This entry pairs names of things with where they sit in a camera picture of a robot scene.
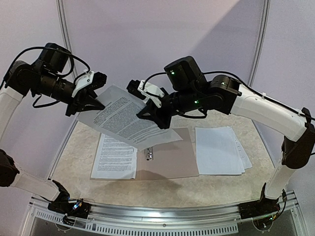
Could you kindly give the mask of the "printed sheet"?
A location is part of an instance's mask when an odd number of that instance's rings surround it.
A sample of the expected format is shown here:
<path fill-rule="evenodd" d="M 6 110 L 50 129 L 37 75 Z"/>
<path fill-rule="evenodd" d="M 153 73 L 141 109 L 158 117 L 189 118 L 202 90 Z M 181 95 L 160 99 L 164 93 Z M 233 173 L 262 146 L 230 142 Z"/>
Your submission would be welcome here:
<path fill-rule="evenodd" d="M 137 149 L 101 134 L 92 167 L 91 179 L 135 179 Z"/>
<path fill-rule="evenodd" d="M 77 119 L 98 132 L 138 150 L 182 139 L 173 129 L 160 129 L 154 122 L 138 118 L 136 114 L 145 103 L 115 85 L 108 87 L 97 99 L 105 109 L 81 112 Z"/>

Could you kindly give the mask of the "brown paper folder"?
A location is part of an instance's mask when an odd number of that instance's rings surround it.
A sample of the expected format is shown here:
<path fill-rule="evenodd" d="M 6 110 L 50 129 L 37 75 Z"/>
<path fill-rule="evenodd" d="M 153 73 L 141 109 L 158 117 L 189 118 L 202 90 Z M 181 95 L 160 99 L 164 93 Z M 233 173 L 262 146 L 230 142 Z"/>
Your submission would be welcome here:
<path fill-rule="evenodd" d="M 137 150 L 136 177 L 125 180 L 160 180 L 198 176 L 199 172 L 189 130 L 176 128 L 175 132 L 182 139 L 154 146 L 154 159 L 152 161 L 145 160 L 144 150 Z"/>

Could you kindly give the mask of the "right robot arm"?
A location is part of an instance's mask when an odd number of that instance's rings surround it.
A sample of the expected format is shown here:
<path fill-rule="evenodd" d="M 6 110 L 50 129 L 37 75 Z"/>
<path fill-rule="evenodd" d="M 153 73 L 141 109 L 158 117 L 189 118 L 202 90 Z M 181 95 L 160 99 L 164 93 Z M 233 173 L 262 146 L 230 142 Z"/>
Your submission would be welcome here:
<path fill-rule="evenodd" d="M 163 73 L 169 78 L 173 93 L 167 93 L 148 79 L 129 83 L 130 93 L 148 99 L 138 118 L 167 129 L 175 115 L 185 117 L 187 112 L 198 110 L 201 118 L 205 118 L 208 111 L 215 110 L 255 120 L 283 134 L 281 164 L 264 184 L 260 199 L 254 202 L 254 210 L 265 214 L 278 202 L 295 170 L 309 161 L 315 145 L 310 111 L 296 110 L 255 91 L 230 72 L 215 71 L 214 78 L 207 81 L 206 74 L 191 56 L 168 64 Z"/>

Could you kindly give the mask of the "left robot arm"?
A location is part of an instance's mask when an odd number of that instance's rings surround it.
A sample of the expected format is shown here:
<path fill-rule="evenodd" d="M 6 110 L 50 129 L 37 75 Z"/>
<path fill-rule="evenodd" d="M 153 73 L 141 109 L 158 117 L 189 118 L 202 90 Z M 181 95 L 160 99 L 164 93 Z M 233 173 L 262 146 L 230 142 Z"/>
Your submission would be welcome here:
<path fill-rule="evenodd" d="M 102 111 L 105 106 L 98 101 L 95 90 L 106 82 L 105 74 L 93 72 L 84 60 L 56 43 L 24 49 L 13 60 L 0 84 L 0 133 L 5 133 L 14 112 L 29 93 L 54 100 L 42 105 L 33 103 L 36 109 L 64 103 L 67 117 Z M 36 194 L 62 213 L 73 209 L 69 193 L 60 183 L 26 173 L 4 150 L 0 151 L 0 185 Z"/>

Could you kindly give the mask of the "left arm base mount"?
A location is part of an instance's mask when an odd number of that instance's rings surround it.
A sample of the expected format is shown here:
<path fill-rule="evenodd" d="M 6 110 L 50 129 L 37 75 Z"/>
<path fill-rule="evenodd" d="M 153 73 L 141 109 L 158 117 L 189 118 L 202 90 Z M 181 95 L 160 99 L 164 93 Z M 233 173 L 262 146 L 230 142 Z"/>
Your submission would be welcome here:
<path fill-rule="evenodd" d="M 92 205 L 83 199 L 71 200 L 68 195 L 59 194 L 57 198 L 48 204 L 48 209 L 70 217 L 87 219 Z"/>

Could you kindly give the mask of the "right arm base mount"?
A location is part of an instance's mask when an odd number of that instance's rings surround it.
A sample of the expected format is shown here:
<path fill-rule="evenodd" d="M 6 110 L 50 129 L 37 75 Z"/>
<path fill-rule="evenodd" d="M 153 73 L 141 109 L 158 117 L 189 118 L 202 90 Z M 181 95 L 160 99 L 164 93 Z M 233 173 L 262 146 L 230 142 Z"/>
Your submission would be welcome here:
<path fill-rule="evenodd" d="M 238 204 L 238 212 L 241 219 L 264 216 L 280 210 L 279 198 L 272 200 L 262 198 Z"/>

